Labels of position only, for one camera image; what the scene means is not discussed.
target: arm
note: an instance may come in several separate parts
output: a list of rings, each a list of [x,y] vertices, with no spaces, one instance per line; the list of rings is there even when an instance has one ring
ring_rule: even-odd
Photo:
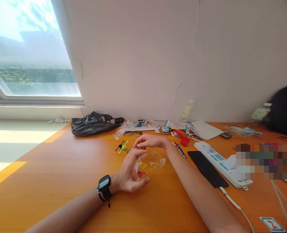
[[[144,134],[134,144],[134,147],[146,146],[162,147],[165,150],[189,198],[211,233],[248,232],[214,187],[167,138]]]
[[[131,179],[131,171],[136,161],[136,156],[146,152],[146,150],[132,149],[128,153],[121,168],[111,177],[109,190],[112,194],[117,191],[134,192],[144,187],[150,181],[150,178],[140,181]],[[102,203],[98,196],[97,186],[95,186],[48,215],[26,232],[77,232]]]

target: green toy piece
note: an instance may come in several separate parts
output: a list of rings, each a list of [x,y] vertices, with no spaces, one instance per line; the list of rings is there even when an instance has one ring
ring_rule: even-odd
[[[126,144],[127,143],[128,143],[128,140],[127,140],[127,142],[124,145],[122,145],[122,149],[120,150],[119,154],[121,153],[122,150],[126,149]]]

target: orange table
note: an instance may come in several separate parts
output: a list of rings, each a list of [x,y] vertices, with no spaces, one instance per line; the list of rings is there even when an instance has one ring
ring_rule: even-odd
[[[221,123],[211,125],[225,129],[225,125]],[[281,134],[263,128],[258,130],[263,134],[231,139],[218,136],[208,142],[225,158],[235,154],[236,144],[259,142],[287,144],[278,139]],[[68,125],[1,171],[0,232],[27,230],[79,194],[96,186],[104,175],[114,174],[126,155],[124,151],[118,154],[114,150],[124,139],[129,140],[130,148],[136,137],[124,136],[116,141],[111,133],[79,138],[71,133]],[[166,137],[180,142],[170,135]],[[188,147],[182,147],[184,152],[196,150],[193,144],[190,141]],[[148,150],[156,150],[167,158],[162,149]],[[287,183],[284,181],[275,183],[287,197]],[[249,186],[249,191],[236,189],[231,184],[226,190],[249,217],[256,232],[270,232],[259,219],[260,216],[273,217],[287,229],[285,217],[269,180],[257,179]],[[250,230],[243,215],[219,189],[217,192]],[[151,175],[151,181],[145,188],[133,194],[117,193],[110,203],[111,208],[102,205],[81,232],[208,231],[168,159],[161,170]]]

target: hand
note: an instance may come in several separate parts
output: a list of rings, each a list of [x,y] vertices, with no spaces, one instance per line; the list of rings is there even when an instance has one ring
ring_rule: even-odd
[[[131,149],[126,155],[118,172],[112,176],[111,185],[109,186],[110,192],[113,194],[116,191],[135,192],[139,188],[143,188],[150,181],[147,177],[140,181],[134,181],[131,175],[136,157],[146,153],[146,150]]]
[[[143,147],[144,149],[146,147],[164,147],[164,144],[166,142],[169,142],[167,138],[164,138],[162,136],[156,136],[151,134],[143,134],[141,135],[134,144],[134,148],[136,147]]]

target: power strip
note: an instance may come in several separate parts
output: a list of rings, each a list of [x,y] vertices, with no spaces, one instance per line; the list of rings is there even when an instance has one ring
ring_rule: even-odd
[[[218,152],[214,149],[210,148],[209,152],[207,152],[208,144],[204,142],[196,142],[194,143],[194,147],[203,153],[203,155],[212,163],[212,165],[221,172],[225,178],[234,185],[235,188],[243,188],[244,190],[248,190],[249,185],[253,183],[252,180],[237,180],[232,174],[235,174],[236,168],[229,169],[224,162],[226,161]]]

